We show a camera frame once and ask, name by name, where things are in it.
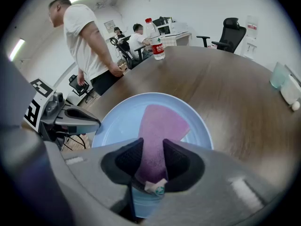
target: bottle label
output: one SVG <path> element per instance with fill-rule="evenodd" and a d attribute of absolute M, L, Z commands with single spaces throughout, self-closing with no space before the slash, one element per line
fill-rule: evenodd
<path fill-rule="evenodd" d="M 161 54 L 164 52 L 163 45 L 162 45 L 161 39 L 159 37 L 152 38 L 151 41 L 152 41 L 152 45 L 151 45 L 152 52 L 155 55 L 158 55 L 158 54 Z"/>

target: dark wood tabletop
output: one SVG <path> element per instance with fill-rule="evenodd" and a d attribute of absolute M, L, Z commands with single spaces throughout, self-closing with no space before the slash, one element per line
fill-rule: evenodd
<path fill-rule="evenodd" d="M 214 149 L 240 159 L 279 188 L 301 157 L 301 110 L 293 112 L 269 78 L 244 57 L 212 48 L 167 47 L 143 61 L 88 110 L 102 120 L 119 102 L 161 92 L 191 105 L 205 121 Z"/>

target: black chair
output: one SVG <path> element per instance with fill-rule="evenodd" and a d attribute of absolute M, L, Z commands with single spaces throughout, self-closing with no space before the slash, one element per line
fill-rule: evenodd
<path fill-rule="evenodd" d="M 118 40 L 114 37 L 110 38 L 110 42 L 112 45 L 116 46 L 116 48 L 122 53 L 122 56 L 124 57 L 127 67 L 131 70 L 134 69 L 137 65 L 139 65 L 142 61 L 142 53 L 141 49 L 145 47 L 145 45 L 141 46 L 140 48 L 135 49 L 134 51 L 138 51 L 139 54 L 139 61 L 135 60 L 134 58 L 132 59 L 128 53 L 118 44 Z"/>
<path fill-rule="evenodd" d="M 224 50 L 230 53 L 234 53 L 239 43 L 242 41 L 246 34 L 246 28 L 239 26 L 238 18 L 229 17 L 224 20 L 224 28 L 222 30 L 222 36 L 219 42 L 212 42 L 217 45 L 217 49 Z M 197 36 L 202 38 L 204 47 L 207 48 L 207 40 L 210 37 Z"/>
<path fill-rule="evenodd" d="M 86 80 L 85 80 L 85 84 L 84 85 L 79 85 L 77 83 L 77 75 L 72 75 L 69 78 L 69 85 L 76 90 L 76 91 L 72 90 L 76 95 L 82 96 L 85 93 L 87 94 L 87 97 L 86 97 L 86 100 L 85 100 L 86 103 L 87 103 L 87 99 L 88 99 L 89 96 L 91 96 L 92 98 L 94 98 L 92 95 L 90 95 L 90 93 L 92 92 L 92 90 L 88 91 L 89 84 L 86 82 Z"/>

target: water bottle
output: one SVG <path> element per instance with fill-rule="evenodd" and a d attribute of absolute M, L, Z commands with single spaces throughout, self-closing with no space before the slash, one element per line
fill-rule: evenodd
<path fill-rule="evenodd" d="M 150 42 L 152 52 L 156 60 L 165 58 L 163 45 L 160 38 L 160 32 L 156 25 L 152 22 L 151 18 L 147 18 L 146 22 L 146 34 Z"/>

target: seated person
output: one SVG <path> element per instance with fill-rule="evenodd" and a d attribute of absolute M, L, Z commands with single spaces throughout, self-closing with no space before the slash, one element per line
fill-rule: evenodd
<path fill-rule="evenodd" d="M 150 45 L 150 42 L 146 40 L 146 38 L 143 36 L 143 26 L 141 24 L 134 24 L 133 30 L 135 33 L 133 33 L 128 40 L 128 43 L 130 45 L 131 54 L 134 57 L 134 59 L 139 60 L 139 54 L 138 51 L 134 51 L 137 48 L 140 48 L 143 45 Z M 142 59 L 147 59 L 148 57 L 152 56 L 153 53 L 149 52 L 147 49 L 142 48 Z"/>
<path fill-rule="evenodd" d="M 120 29 L 118 27 L 114 28 L 114 32 L 116 33 L 115 38 L 118 40 L 118 44 L 120 45 L 120 47 L 124 51 L 130 52 L 130 46 L 129 46 L 128 42 L 121 40 L 122 38 L 125 38 L 126 36 L 122 33 L 122 31 L 120 31 Z"/>

